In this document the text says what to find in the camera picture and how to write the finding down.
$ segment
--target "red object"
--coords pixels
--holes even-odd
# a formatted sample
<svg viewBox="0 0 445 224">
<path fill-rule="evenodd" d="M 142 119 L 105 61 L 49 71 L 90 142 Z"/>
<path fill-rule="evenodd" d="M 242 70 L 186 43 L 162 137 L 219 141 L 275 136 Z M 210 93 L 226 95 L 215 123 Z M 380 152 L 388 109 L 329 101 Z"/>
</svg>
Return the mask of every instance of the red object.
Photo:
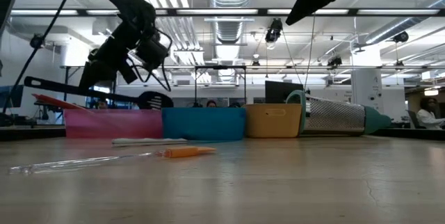
<svg viewBox="0 0 445 224">
<path fill-rule="evenodd" d="M 87 109 L 85 109 L 85 108 L 83 108 L 81 106 L 77 106 L 76 104 L 72 104 L 72 103 L 69 103 L 69 102 L 64 102 L 64 101 L 61 101 L 59 99 L 56 99 L 56 98 L 53 98 L 53 97 L 50 97 L 50 96 L 36 95 L 36 94 L 33 94 L 33 96 L 37 100 L 40 100 L 41 102 L 45 102 L 45 103 L 48 103 L 48 104 L 51 104 L 51 105 L 54 105 L 54 106 L 58 106 L 58 107 L 60 107 L 62 109 L 82 109 L 82 110 L 87 111 Z"/>
<path fill-rule="evenodd" d="M 156 110 L 64 111 L 67 138 L 162 138 L 162 114 Z"/>
</svg>

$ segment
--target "pink bin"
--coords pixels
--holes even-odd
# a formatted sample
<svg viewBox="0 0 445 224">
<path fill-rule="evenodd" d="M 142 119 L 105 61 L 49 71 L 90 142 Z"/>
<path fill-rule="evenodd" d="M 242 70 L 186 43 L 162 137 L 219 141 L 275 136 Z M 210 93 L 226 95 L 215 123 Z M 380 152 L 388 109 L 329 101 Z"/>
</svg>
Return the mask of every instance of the pink bin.
<svg viewBox="0 0 445 224">
<path fill-rule="evenodd" d="M 155 110 L 64 111 L 67 138 L 162 138 L 162 114 Z"/>
</svg>

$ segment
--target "office chair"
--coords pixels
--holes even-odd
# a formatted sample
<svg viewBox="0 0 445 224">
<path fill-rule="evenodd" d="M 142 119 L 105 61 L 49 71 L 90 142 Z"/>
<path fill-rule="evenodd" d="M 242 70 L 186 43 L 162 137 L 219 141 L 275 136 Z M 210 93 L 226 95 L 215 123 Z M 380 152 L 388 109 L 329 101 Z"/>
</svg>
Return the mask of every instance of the office chair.
<svg viewBox="0 0 445 224">
<path fill-rule="evenodd" d="M 411 118 L 411 122 L 414 125 L 415 129 L 426 129 L 426 127 L 422 127 L 421 125 L 419 125 L 419 121 L 417 120 L 417 114 L 413 111 L 407 110 L 408 115 Z"/>
</svg>

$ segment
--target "blue bin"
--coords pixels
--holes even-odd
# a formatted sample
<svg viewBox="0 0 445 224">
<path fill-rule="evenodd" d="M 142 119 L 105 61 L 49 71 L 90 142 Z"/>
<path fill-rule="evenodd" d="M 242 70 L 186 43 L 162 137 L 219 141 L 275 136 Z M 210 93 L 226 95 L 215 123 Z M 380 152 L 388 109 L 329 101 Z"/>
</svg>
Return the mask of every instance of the blue bin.
<svg viewBox="0 0 445 224">
<path fill-rule="evenodd" d="M 164 138 L 192 141 L 239 141 L 244 138 L 245 109 L 162 109 Z"/>
</svg>

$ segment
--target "white shirt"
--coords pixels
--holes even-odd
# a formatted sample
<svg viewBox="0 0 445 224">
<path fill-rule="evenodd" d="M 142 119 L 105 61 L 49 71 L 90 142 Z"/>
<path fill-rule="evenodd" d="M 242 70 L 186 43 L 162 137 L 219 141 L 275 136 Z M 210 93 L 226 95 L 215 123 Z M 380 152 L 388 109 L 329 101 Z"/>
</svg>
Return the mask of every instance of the white shirt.
<svg viewBox="0 0 445 224">
<path fill-rule="evenodd" d="M 445 122 L 445 119 L 436 119 L 433 112 L 428 112 L 424 109 L 419 110 L 417 113 L 417 120 L 419 121 L 419 125 L 426 127 L 426 129 L 438 130 L 442 130 L 440 126 Z"/>
</svg>

